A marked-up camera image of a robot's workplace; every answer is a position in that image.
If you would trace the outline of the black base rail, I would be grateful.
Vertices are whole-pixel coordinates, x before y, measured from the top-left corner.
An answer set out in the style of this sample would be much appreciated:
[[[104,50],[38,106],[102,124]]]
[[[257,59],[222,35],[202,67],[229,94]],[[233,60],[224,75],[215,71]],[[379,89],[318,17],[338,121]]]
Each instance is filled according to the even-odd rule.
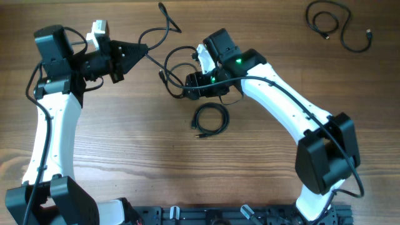
[[[207,224],[308,224],[293,205],[253,207],[247,216],[238,207],[159,207],[142,206],[134,210],[140,216],[137,224],[207,225]]]

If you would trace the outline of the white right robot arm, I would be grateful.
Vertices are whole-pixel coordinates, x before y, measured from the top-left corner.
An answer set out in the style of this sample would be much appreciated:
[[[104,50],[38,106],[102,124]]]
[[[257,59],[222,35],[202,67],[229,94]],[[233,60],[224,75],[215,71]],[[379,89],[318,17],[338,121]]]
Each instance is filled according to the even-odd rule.
[[[274,116],[296,143],[295,171],[302,182],[301,193],[288,215],[278,209],[268,212],[266,221],[351,224],[351,208],[332,204],[361,162],[351,118],[344,113],[332,115],[309,102],[256,50],[242,52],[225,29],[208,36],[192,58],[201,70],[187,76],[187,98],[223,96],[235,87]]]

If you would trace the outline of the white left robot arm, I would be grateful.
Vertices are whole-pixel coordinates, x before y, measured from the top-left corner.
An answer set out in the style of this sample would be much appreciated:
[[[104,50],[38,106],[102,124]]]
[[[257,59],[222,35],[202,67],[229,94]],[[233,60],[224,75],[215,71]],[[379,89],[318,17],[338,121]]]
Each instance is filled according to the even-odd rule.
[[[6,192],[6,208],[18,224],[143,224],[126,198],[98,203],[76,182],[73,151],[86,83],[106,75],[122,81],[149,49],[110,40],[106,21],[96,21],[82,40],[95,51],[74,52],[68,31],[53,25],[34,33],[42,59],[26,96],[38,111],[36,137],[21,186]]]

